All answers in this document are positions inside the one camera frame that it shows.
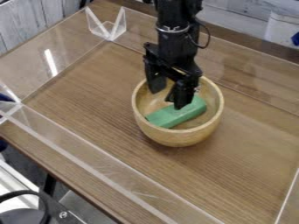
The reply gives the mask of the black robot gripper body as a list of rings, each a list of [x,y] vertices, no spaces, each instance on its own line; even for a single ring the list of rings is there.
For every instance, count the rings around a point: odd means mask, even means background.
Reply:
[[[168,32],[158,31],[158,43],[144,43],[144,58],[148,58],[160,68],[160,74],[174,82],[199,79],[202,69],[195,63],[199,45],[199,28]]]

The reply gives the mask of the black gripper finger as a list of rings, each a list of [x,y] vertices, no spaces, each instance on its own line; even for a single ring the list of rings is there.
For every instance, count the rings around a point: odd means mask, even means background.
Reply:
[[[193,97],[198,86],[198,79],[178,80],[174,83],[164,100],[174,104],[176,110],[180,110],[193,103]]]
[[[166,88],[166,77],[160,72],[162,68],[148,58],[144,58],[144,74],[147,86],[152,94],[159,93]]]

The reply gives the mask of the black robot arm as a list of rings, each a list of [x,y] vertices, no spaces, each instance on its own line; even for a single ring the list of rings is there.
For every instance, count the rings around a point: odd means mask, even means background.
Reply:
[[[197,18],[203,0],[154,0],[158,12],[155,29],[158,43],[144,43],[144,74],[152,94],[174,82],[164,100],[183,109],[193,103],[203,71],[195,62],[199,49],[201,28],[207,26]]]

